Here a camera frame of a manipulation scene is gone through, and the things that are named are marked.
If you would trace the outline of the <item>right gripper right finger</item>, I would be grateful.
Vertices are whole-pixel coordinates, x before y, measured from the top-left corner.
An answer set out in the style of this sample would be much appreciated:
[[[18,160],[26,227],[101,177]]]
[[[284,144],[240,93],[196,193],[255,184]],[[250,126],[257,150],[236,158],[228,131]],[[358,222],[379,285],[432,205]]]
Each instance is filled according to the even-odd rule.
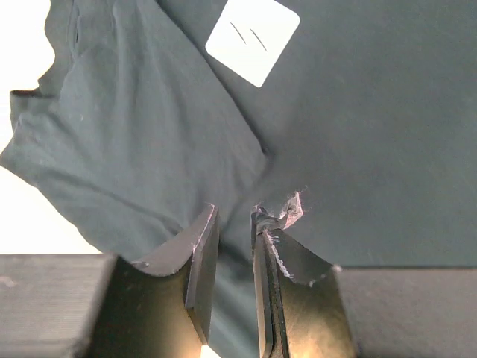
[[[302,215],[251,215],[261,357],[476,355],[474,267],[332,264],[288,233]]]

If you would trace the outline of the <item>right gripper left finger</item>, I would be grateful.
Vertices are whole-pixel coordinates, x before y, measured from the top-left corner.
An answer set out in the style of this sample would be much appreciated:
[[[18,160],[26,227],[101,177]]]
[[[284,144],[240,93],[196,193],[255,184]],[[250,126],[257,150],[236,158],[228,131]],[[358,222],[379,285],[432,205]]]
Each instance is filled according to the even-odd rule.
[[[209,339],[218,210],[133,262],[1,256],[3,357],[199,357]]]

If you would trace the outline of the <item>black t shirt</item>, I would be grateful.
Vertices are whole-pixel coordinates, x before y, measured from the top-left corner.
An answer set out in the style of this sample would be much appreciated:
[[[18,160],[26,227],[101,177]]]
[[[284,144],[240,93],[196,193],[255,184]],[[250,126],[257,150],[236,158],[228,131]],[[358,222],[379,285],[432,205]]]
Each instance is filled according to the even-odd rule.
[[[53,1],[1,165],[137,260],[220,212],[210,344],[259,354],[250,214],[350,266],[476,264],[476,3]]]

